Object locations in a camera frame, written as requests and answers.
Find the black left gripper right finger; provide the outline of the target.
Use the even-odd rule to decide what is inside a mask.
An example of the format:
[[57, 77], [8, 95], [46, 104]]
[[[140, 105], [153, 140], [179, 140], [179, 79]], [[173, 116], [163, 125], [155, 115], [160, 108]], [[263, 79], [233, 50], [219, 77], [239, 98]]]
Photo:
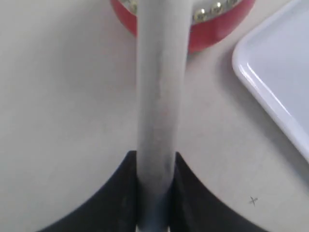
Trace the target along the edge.
[[220, 201], [195, 176], [180, 153], [171, 188], [171, 232], [264, 232]]

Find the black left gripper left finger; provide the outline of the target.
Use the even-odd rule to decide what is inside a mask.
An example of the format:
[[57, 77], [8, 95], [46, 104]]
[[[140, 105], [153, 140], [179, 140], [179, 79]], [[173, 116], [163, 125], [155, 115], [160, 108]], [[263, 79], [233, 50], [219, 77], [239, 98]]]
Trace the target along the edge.
[[85, 203], [42, 232], [134, 232], [137, 225], [136, 151]]

